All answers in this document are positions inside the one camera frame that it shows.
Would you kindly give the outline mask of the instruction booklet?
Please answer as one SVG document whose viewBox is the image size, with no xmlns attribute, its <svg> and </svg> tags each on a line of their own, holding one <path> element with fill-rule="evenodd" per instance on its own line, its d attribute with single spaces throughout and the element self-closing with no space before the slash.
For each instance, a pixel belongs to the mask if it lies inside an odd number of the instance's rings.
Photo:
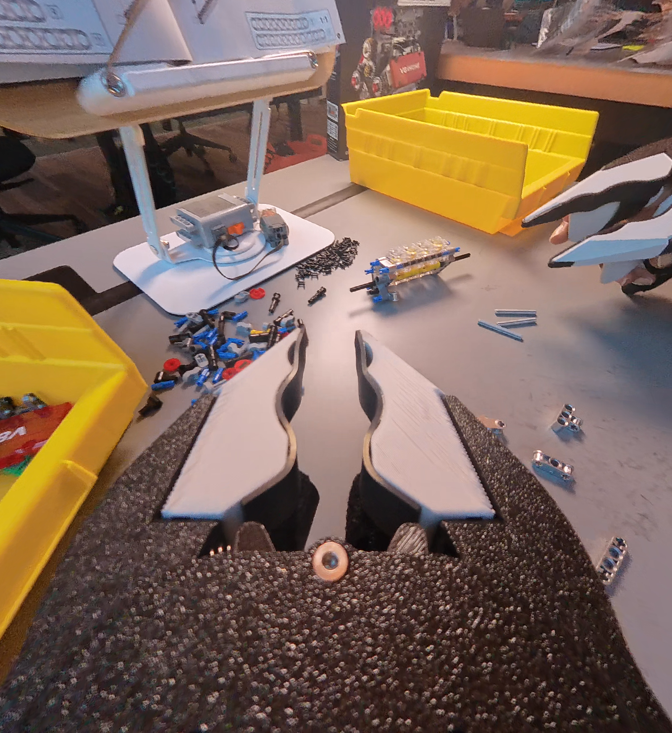
<svg viewBox="0 0 672 733">
<path fill-rule="evenodd" d="M 0 1 L 0 62 L 92 64 L 238 60 L 338 46 L 335 2 Z"/>
</svg>

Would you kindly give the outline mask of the pile of small coloured connectors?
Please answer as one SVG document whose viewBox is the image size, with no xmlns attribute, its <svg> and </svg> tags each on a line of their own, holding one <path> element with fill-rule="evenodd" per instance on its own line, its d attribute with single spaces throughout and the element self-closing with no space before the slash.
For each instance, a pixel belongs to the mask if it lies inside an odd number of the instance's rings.
<svg viewBox="0 0 672 733">
<path fill-rule="evenodd" d="M 194 398 L 217 392 L 276 347 L 290 347 L 304 329 L 293 310 L 275 315 L 245 308 L 210 308 L 189 313 L 174 323 L 169 353 L 150 384 L 150 403 L 177 388 Z"/>
</svg>

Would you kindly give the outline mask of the printed red transparent panel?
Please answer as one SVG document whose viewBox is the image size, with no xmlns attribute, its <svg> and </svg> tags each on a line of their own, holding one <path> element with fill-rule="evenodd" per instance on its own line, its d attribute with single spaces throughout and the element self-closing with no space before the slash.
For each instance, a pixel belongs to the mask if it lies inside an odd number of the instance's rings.
<svg viewBox="0 0 672 733">
<path fill-rule="evenodd" d="M 0 419 L 0 471 L 35 456 L 73 407 L 64 402 Z"/>
</svg>

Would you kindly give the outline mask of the transparent engine block assembly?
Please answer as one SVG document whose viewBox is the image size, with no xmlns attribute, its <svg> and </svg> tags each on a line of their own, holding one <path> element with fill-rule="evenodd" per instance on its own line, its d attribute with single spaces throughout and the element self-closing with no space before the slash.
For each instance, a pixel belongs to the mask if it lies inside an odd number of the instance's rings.
<svg viewBox="0 0 672 733">
<path fill-rule="evenodd" d="M 371 261 L 370 267 L 365 270 L 370 280 L 351 287 L 349 291 L 366 291 L 374 304 L 395 302 L 398 299 L 398 285 L 436 275 L 449 265 L 469 257 L 469 252 L 464 252 L 440 236 L 397 246 Z"/>
</svg>

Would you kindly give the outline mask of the long wooden table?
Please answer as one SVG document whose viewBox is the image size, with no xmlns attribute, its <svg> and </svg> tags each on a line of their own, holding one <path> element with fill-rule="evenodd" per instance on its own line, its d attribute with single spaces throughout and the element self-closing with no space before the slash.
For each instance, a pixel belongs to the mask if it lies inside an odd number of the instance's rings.
<svg viewBox="0 0 672 733">
<path fill-rule="evenodd" d="M 567 60 L 528 50 L 494 50 L 444 41 L 436 78 L 672 109 L 672 69 L 627 61 Z"/>
</svg>

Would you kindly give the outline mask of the wooden book stand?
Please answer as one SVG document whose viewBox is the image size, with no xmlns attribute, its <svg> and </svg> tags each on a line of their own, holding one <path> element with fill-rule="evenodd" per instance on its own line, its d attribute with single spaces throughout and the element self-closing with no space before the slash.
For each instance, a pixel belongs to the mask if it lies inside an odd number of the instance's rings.
<svg viewBox="0 0 672 733">
<path fill-rule="evenodd" d="M 327 229 L 274 207 L 289 228 L 274 251 L 260 231 L 259 188 L 267 151 L 270 102 L 322 87 L 338 46 L 288 50 L 238 60 L 123 64 L 113 56 L 86 64 L 0 62 L 0 127 L 42 139 L 71 139 L 117 129 L 147 243 L 116 256 L 114 267 L 172 315 L 215 306 L 276 276 L 334 240 Z M 253 103 L 245 193 L 255 204 L 253 231 L 199 249 L 176 230 L 160 236 L 141 124 Z"/>
</svg>

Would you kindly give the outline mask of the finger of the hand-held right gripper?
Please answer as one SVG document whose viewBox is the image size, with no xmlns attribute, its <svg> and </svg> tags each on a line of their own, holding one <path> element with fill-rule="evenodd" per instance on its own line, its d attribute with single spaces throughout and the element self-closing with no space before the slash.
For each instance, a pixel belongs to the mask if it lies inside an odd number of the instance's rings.
<svg viewBox="0 0 672 733">
<path fill-rule="evenodd" d="M 550 268 L 628 264 L 672 252 L 672 205 L 661 215 L 595 234 L 552 258 Z"/>
<path fill-rule="evenodd" d="M 576 215 L 570 229 L 605 229 L 619 220 L 624 206 L 646 206 L 671 178 L 672 158 L 664 152 L 599 170 L 527 215 L 522 227 Z"/>
</svg>

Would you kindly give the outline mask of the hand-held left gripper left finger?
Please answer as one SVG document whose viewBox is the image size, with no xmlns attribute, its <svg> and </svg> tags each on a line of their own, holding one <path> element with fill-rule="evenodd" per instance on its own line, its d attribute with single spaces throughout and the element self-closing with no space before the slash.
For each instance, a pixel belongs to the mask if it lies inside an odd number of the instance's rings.
<svg viewBox="0 0 672 733">
<path fill-rule="evenodd" d="M 307 478 L 291 425 L 302 401 L 307 333 L 295 328 L 222 388 L 161 508 L 164 520 L 246 522 L 273 543 L 305 543 Z"/>
</svg>

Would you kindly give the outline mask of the pile of small black pins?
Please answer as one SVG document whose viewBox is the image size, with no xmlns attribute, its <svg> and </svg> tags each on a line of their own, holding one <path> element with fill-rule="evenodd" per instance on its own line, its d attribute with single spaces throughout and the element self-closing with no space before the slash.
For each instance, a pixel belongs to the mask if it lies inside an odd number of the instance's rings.
<svg viewBox="0 0 672 733">
<path fill-rule="evenodd" d="M 298 263 L 295 271 L 298 287 L 304 287 L 307 279 L 318 279 L 332 274 L 334 270 L 346 270 L 352 266 L 359 253 L 359 245 L 359 241 L 344 237 Z"/>
</svg>

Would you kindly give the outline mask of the grey desk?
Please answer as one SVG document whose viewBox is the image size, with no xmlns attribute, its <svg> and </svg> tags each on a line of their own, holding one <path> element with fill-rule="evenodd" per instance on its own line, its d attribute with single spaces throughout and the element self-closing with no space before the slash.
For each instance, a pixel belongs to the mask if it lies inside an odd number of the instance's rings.
<svg viewBox="0 0 672 733">
<path fill-rule="evenodd" d="M 552 224 L 512 240 L 372 191 L 315 220 L 359 241 L 353 267 L 312 307 L 291 276 L 265 286 L 307 333 L 291 423 L 306 542 L 162 519 L 215 401 L 164 393 L 48 580 L 0 731 L 672 731 L 672 284 L 628 298 L 595 265 L 549 269 Z M 435 236 L 471 257 L 395 302 L 349 291 Z M 513 329 L 524 342 L 479 327 L 513 319 L 496 308 L 538 323 Z M 359 330 L 444 392 L 496 518 L 368 518 Z M 566 403 L 578 436 L 551 431 Z M 574 467 L 572 488 L 533 471 L 536 449 Z M 628 557 L 606 587 L 593 563 L 612 536 Z"/>
</svg>

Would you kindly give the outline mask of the grey motor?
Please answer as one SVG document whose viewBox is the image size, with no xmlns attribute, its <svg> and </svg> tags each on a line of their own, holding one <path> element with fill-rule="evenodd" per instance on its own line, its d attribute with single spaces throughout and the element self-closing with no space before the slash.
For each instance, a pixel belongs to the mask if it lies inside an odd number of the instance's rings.
<svg viewBox="0 0 672 733">
<path fill-rule="evenodd" d="M 264 208 L 260 211 L 259 227 L 266 243 L 274 251 L 278 251 L 288 244 L 288 225 L 274 207 Z"/>
</svg>

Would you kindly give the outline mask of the clear plastic bags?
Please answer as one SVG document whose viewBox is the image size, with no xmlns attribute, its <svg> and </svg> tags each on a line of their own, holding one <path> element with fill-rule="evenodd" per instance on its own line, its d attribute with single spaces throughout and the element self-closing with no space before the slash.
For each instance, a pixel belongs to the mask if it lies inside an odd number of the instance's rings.
<svg viewBox="0 0 672 733">
<path fill-rule="evenodd" d="M 672 68 L 672 2 L 556 2 L 543 14 L 536 51 Z"/>
</svg>

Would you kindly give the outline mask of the black toy engine box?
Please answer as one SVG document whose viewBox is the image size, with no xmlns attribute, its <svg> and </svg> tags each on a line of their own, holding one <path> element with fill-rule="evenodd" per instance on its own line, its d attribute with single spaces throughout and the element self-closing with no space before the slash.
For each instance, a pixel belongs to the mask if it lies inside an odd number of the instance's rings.
<svg viewBox="0 0 672 733">
<path fill-rule="evenodd" d="M 326 84 L 326 142 L 347 160 L 343 105 L 430 88 L 450 2 L 336 1 L 345 40 Z"/>
</svg>

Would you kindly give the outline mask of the yellow bin with blue pins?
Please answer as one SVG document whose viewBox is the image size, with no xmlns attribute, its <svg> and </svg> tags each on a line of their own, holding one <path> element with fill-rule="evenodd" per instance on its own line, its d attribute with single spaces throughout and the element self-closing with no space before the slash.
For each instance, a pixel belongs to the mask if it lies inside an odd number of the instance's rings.
<svg viewBox="0 0 672 733">
<path fill-rule="evenodd" d="M 351 181 L 488 234 L 579 176 L 597 111 L 427 89 L 346 103 Z"/>
</svg>

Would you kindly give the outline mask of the grey battery box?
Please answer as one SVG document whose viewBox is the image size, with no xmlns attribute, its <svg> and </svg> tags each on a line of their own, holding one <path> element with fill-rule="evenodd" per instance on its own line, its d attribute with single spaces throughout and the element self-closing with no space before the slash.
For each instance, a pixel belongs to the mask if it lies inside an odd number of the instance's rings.
<svg viewBox="0 0 672 733">
<path fill-rule="evenodd" d="M 199 249 L 213 251 L 222 237 L 226 240 L 253 231 L 257 215 L 257 206 L 246 199 L 212 194 L 180 206 L 170 220 L 178 236 Z"/>
</svg>

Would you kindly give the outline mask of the yellow bin with red panels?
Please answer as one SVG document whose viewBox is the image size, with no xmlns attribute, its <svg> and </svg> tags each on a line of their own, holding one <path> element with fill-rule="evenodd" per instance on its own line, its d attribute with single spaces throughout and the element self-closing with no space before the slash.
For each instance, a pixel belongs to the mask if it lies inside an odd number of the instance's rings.
<svg viewBox="0 0 672 733">
<path fill-rule="evenodd" d="M 0 397 L 72 404 L 20 476 L 0 474 L 0 639 L 146 390 L 130 358 L 64 288 L 0 280 Z"/>
</svg>

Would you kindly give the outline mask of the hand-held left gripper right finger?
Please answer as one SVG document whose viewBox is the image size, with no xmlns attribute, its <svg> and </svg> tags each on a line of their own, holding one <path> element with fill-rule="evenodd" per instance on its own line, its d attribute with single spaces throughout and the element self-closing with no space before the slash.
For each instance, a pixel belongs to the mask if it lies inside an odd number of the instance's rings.
<svg viewBox="0 0 672 733">
<path fill-rule="evenodd" d="M 359 488 L 368 518 L 382 532 L 496 518 L 444 392 L 367 331 L 356 332 L 355 351 L 370 420 Z"/>
</svg>

